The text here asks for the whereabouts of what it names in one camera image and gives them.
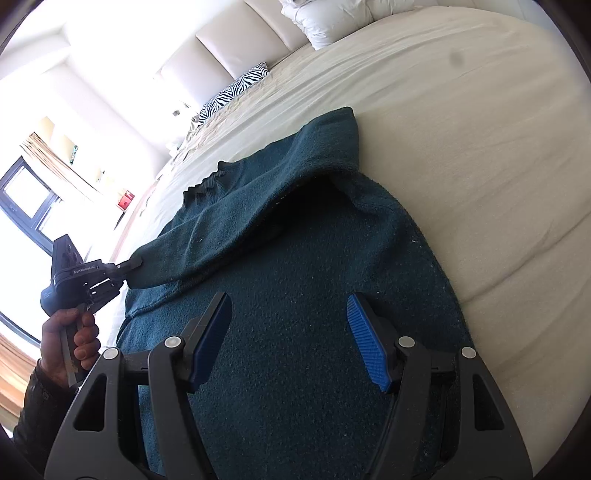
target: wrinkled fabric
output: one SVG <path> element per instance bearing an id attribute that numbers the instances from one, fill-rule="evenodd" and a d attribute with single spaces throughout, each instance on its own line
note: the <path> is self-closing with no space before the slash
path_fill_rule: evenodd
<path id="1" fill-rule="evenodd" d="M 190 395 L 220 479 L 359 478 L 389 398 L 371 383 L 350 332 L 350 293 L 428 348 L 472 345 L 424 237 L 358 172 L 358 149 L 355 117 L 342 108 L 248 158 L 220 162 L 134 254 L 144 263 L 128 278 L 124 352 L 178 335 L 217 291 L 232 299 L 212 375 Z M 150 465 L 162 472 L 147 388 L 140 402 Z"/>

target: zebra print pillow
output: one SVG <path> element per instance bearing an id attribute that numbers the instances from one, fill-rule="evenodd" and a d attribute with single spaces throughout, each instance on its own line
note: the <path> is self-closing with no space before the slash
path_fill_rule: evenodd
<path id="1" fill-rule="evenodd" d="M 262 62 L 247 72 L 240 75 L 233 83 L 224 88 L 220 93 L 208 101 L 199 112 L 199 115 L 193 117 L 194 125 L 191 126 L 192 131 L 199 130 L 203 124 L 220 108 L 229 104 L 238 95 L 244 92 L 247 88 L 254 85 L 259 80 L 262 80 L 269 74 L 267 64 Z"/>

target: white bedsheet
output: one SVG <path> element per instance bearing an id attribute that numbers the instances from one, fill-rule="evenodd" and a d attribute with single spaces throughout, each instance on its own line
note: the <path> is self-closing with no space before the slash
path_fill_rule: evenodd
<path id="1" fill-rule="evenodd" d="M 431 7 L 303 47 L 167 166 L 120 259 L 155 238 L 219 160 L 346 105 L 361 170 L 425 234 L 538 471 L 591 393 L 591 85 L 553 33 Z M 101 321 L 120 323 L 122 304 Z"/>

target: silver screw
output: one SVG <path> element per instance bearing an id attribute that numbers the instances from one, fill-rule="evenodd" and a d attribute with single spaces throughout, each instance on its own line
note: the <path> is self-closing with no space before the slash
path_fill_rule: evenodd
<path id="1" fill-rule="evenodd" d="M 179 337 L 168 337 L 164 341 L 164 345 L 168 348 L 175 348 L 181 344 L 181 339 Z"/>
<path id="2" fill-rule="evenodd" d="M 117 355 L 119 355 L 119 351 L 116 348 L 108 348 L 103 352 L 103 357 L 105 357 L 106 360 L 113 360 Z"/>
<path id="3" fill-rule="evenodd" d="M 404 348 L 412 348 L 414 346 L 414 338 L 412 337 L 400 337 L 398 344 Z"/>
<path id="4" fill-rule="evenodd" d="M 476 356 L 476 350 L 470 346 L 465 346 L 462 348 L 462 355 L 466 358 L 474 358 Z"/>

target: black jacket sleeve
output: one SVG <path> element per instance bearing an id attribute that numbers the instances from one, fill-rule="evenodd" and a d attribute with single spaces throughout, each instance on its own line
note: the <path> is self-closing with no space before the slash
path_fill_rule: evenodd
<path id="1" fill-rule="evenodd" d="M 37 363 L 29 380 L 18 424 L 14 428 L 13 441 L 40 474 L 45 471 L 57 431 L 75 395 L 75 390 L 64 390 L 55 384 Z"/>

